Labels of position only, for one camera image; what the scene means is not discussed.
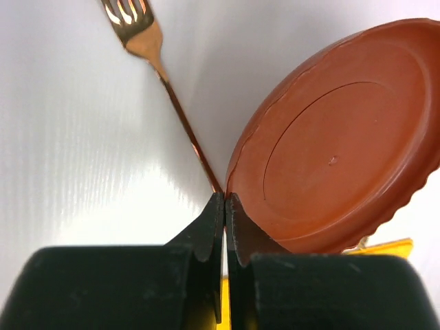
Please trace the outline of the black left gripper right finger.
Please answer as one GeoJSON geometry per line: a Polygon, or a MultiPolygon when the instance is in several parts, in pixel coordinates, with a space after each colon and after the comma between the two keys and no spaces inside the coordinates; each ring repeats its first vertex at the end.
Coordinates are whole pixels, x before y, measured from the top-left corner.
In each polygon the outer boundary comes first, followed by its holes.
{"type": "Polygon", "coordinates": [[[225,203],[233,329],[438,329],[416,271],[391,255],[292,254],[225,203]]]}

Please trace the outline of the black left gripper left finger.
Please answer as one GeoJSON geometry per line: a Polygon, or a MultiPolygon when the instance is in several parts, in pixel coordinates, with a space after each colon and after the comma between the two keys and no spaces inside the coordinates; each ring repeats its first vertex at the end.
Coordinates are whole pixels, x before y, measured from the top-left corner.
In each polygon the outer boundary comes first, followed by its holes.
{"type": "Polygon", "coordinates": [[[45,247],[1,312],[2,329],[214,329],[221,322],[224,199],[164,245],[45,247]]]}

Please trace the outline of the red round plastic plate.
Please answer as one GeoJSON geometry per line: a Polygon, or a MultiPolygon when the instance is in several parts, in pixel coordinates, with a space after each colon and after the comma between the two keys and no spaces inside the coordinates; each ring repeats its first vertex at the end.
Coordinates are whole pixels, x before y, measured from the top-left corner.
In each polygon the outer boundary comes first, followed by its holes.
{"type": "Polygon", "coordinates": [[[439,22],[352,34],[295,68],[256,110],[225,179],[293,253],[338,253],[390,221],[439,167],[439,22]]]}

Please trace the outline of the rose gold fork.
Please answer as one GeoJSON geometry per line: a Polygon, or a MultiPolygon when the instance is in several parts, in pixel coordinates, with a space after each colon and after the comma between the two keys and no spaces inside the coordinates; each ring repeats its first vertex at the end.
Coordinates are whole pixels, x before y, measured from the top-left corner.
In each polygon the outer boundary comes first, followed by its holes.
{"type": "Polygon", "coordinates": [[[129,91],[143,98],[140,139],[145,144],[124,198],[127,233],[148,244],[169,241],[222,191],[175,93],[162,59],[164,36],[150,1],[101,1],[123,50],[146,70],[129,91]]]}

